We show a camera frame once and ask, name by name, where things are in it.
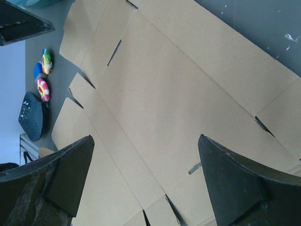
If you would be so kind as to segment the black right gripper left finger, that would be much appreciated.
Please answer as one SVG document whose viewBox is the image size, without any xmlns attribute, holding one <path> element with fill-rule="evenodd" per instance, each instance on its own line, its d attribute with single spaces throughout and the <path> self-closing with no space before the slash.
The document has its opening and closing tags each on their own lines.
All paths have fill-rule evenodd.
<svg viewBox="0 0 301 226">
<path fill-rule="evenodd" d="M 69 226 L 76 217 L 95 142 L 67 147 L 0 174 L 2 226 Z"/>
</svg>

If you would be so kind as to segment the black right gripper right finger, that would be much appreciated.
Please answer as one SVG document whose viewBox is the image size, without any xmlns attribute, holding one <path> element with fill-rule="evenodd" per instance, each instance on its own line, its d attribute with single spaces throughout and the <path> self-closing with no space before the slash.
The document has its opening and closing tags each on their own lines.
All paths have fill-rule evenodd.
<svg viewBox="0 0 301 226">
<path fill-rule="evenodd" d="M 301 178 L 201 135 L 199 156 L 219 226 L 299 226 Z"/>
</svg>

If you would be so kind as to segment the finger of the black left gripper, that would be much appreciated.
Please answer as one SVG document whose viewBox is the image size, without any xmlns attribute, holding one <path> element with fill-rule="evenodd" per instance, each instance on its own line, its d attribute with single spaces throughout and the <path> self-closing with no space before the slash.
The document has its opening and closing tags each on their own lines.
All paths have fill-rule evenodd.
<svg viewBox="0 0 301 226">
<path fill-rule="evenodd" d="M 0 44 L 9 45 L 54 31 L 53 24 L 7 0 L 0 2 Z"/>
</svg>

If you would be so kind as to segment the brown cardboard box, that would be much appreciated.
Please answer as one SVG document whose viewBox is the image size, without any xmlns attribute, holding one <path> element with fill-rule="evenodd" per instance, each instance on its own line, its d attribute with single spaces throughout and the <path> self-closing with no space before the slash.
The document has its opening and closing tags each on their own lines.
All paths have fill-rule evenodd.
<svg viewBox="0 0 301 226">
<path fill-rule="evenodd" d="M 301 169 L 280 100 L 299 77 L 192 0 L 77 0 L 60 55 L 78 66 L 58 149 L 95 141 L 74 226 L 209 226 L 204 134 L 273 169 Z"/>
</svg>

